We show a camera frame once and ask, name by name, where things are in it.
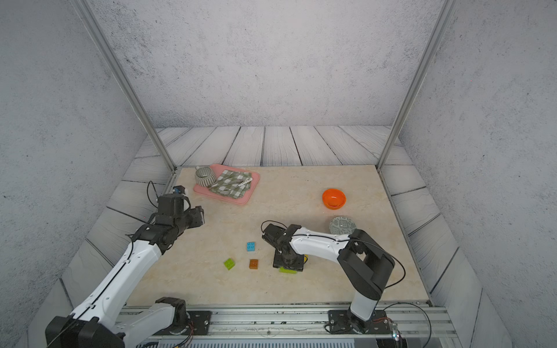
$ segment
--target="green lego brick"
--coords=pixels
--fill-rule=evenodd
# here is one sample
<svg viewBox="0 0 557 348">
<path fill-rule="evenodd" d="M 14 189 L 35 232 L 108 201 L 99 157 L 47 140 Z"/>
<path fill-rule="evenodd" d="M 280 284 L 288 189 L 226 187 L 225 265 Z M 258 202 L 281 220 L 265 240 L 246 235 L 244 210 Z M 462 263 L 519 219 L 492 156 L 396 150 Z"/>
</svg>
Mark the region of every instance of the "green lego brick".
<svg viewBox="0 0 557 348">
<path fill-rule="evenodd" d="M 293 269 L 286 269 L 284 267 L 279 268 L 278 271 L 282 272 L 282 273 L 288 273 L 288 274 L 291 274 L 291 275 L 295 275 L 296 273 L 298 273 L 297 271 L 294 271 Z"/>
<path fill-rule="evenodd" d="M 229 258 L 228 260 L 226 260 L 226 261 L 224 262 L 224 266 L 225 266 L 226 268 L 228 268 L 229 271 L 230 271 L 230 269 L 231 269 L 232 267 L 234 267 L 235 265 L 236 265 L 236 263 L 235 263 L 231 258 Z"/>
</svg>

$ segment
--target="orange bowl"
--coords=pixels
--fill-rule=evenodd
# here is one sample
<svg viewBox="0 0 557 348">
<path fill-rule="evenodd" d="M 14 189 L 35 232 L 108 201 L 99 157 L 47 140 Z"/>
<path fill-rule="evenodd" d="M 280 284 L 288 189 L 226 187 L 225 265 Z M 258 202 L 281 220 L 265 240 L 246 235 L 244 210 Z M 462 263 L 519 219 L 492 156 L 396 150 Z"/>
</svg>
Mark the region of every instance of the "orange bowl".
<svg viewBox="0 0 557 348">
<path fill-rule="evenodd" d="M 323 192 L 323 204 L 331 210 L 337 210 L 346 203 L 346 196 L 341 190 L 328 189 Z"/>
</svg>

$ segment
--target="wooden plank floor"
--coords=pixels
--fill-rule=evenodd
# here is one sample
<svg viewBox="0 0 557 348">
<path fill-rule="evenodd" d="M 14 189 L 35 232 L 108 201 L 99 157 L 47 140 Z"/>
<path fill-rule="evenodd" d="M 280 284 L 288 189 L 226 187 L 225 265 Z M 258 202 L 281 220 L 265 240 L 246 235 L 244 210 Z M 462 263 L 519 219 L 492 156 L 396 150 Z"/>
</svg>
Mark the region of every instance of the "wooden plank floor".
<svg viewBox="0 0 557 348">
<path fill-rule="evenodd" d="M 221 163 L 230 166 L 376 164 L 388 126 L 203 127 L 157 129 L 178 166 Z M 170 171 L 147 137 L 114 191 L 80 251 L 62 275 L 28 329 L 24 346 L 44 348 L 46 324 L 65 315 L 106 276 L 128 245 L 127 234 L 155 211 L 146 196 L 154 182 L 161 194 Z M 446 306 L 462 347 L 480 346 L 498 337 L 494 346 L 510 348 L 509 334 L 460 251 L 457 242 L 397 139 L 382 171 L 389 194 L 421 269 L 424 285 L 438 306 Z M 150 199 L 156 193 L 149 187 Z M 494 332 L 484 323 L 497 323 Z"/>
<path fill-rule="evenodd" d="M 293 126 L 165 128 L 159 135 L 179 166 L 220 163 L 231 166 L 376 164 L 389 129 L 385 126 Z M 124 180 L 162 184 L 155 170 L 157 150 L 145 139 Z M 397 140 L 387 164 L 411 165 Z"/>
</svg>

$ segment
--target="mounting plate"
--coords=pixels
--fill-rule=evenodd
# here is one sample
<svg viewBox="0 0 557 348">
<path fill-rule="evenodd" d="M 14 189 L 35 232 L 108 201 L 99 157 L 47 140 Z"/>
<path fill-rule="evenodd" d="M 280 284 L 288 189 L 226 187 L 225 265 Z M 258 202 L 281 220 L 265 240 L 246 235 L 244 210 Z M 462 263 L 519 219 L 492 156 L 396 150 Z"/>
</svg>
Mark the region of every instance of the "mounting plate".
<svg viewBox="0 0 557 348">
<path fill-rule="evenodd" d="M 211 311 L 188 311 L 190 320 L 193 322 L 193 335 L 194 336 L 207 336 L 209 333 L 209 325 L 211 324 Z M 189 335 L 189 327 L 185 329 L 180 335 Z M 170 333 L 168 328 L 162 329 L 154 334 L 154 336 L 175 335 L 176 332 Z"/>
<path fill-rule="evenodd" d="M 350 328 L 350 320 L 348 319 L 348 311 L 328 311 L 329 315 L 329 330 L 335 331 L 345 331 Z M 383 320 L 378 323 L 374 323 L 373 320 L 386 317 L 385 311 L 375 310 L 371 317 L 371 327 L 365 335 L 389 335 L 392 333 L 389 322 L 384 322 Z M 352 330 L 346 332 L 347 334 L 353 334 Z"/>
</svg>

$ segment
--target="pink tray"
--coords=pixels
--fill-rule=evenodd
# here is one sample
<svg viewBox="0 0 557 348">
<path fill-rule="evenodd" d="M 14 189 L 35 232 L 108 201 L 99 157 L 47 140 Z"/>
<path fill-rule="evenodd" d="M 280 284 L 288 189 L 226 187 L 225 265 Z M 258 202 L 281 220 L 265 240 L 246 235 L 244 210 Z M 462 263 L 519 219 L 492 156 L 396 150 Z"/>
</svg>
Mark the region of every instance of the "pink tray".
<svg viewBox="0 0 557 348">
<path fill-rule="evenodd" d="M 226 165 L 222 165 L 222 164 L 211 164 L 210 167 L 211 167 L 211 169 L 213 169 L 213 172 L 214 172 L 215 176 L 217 177 L 217 179 L 218 179 L 218 177 L 221 176 L 222 172 L 225 169 L 228 169 L 228 170 L 231 170 L 231 171 L 242 171 L 244 173 L 251 173 L 251 177 L 253 178 L 253 180 L 251 181 L 250 189 L 248 191 L 246 191 L 246 193 L 244 194 L 244 196 L 242 198 L 238 198 L 238 199 L 234 199 L 232 197 L 221 196 L 219 194 L 216 194 L 214 192 L 209 191 L 209 189 L 206 188 L 206 187 L 199 186 L 198 184 L 196 184 L 193 187 L 193 191 L 196 192 L 196 193 L 202 194 L 204 196 L 208 196 L 208 197 L 212 197 L 212 198 L 216 198 L 216 199 L 220 199 L 220 200 L 225 200 L 227 202 L 234 203 L 234 204 L 246 204 L 247 201 L 250 199 L 251 194 L 253 193 L 253 190 L 255 190 L 255 186 L 259 182 L 259 178 L 260 178 L 259 173 L 256 173 L 256 172 L 250 171 L 250 170 L 234 168 L 234 167 L 226 166 Z"/>
</svg>

